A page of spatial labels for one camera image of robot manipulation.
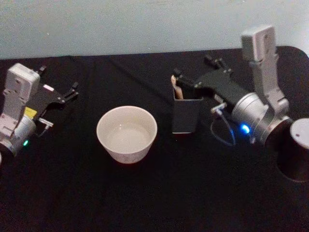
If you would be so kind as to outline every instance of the metal bracket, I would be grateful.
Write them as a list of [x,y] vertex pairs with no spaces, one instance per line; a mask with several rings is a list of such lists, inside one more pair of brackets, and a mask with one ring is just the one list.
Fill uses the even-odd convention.
[[62,95],[57,92],[53,87],[48,85],[39,85],[39,90],[35,96],[33,96],[27,103],[27,107],[36,111],[33,121],[36,122],[40,117],[43,117],[46,109],[49,105],[54,105],[55,107],[61,107],[66,102],[72,100],[78,96],[76,88],[78,83],[75,82],[70,90]]
[[288,112],[289,102],[278,86],[278,55],[273,26],[246,30],[241,40],[243,57],[253,69],[256,94],[263,104],[269,106],[268,112],[273,118],[282,118]]
[[38,137],[41,137],[42,135],[44,135],[45,134],[45,132],[47,132],[47,130],[50,128],[50,127],[53,127],[53,123],[52,122],[50,122],[50,121],[47,121],[46,119],[44,119],[44,118],[39,118],[39,122],[41,122],[42,124],[44,124],[45,125],[45,128],[44,128],[44,130],[40,133],[40,134],[36,134]]
[[10,138],[24,115],[25,104],[38,89],[40,76],[17,63],[8,72],[3,92],[5,100],[0,117],[1,138]]
[[225,102],[223,102],[220,105],[217,105],[217,106],[211,108],[211,114],[214,115],[214,114],[216,114],[216,112],[218,112],[218,110],[222,111],[226,107],[227,107],[227,104]]

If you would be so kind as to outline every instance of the black table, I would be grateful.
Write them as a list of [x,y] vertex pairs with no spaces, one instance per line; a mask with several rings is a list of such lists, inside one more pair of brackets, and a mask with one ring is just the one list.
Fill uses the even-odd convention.
[[[278,53],[289,116],[309,117],[309,59],[293,47]],[[276,153],[239,133],[234,148],[215,140],[213,101],[203,104],[195,134],[171,134],[172,70],[198,77],[209,69],[205,54],[223,57],[233,79],[253,90],[240,49],[0,60],[2,88],[16,62],[47,65],[41,81],[61,93],[80,83],[75,102],[46,114],[54,127],[3,167],[0,231],[309,231],[309,184],[287,179]],[[146,109],[158,124],[149,154],[134,165],[114,161],[96,138],[100,117],[121,105]]]

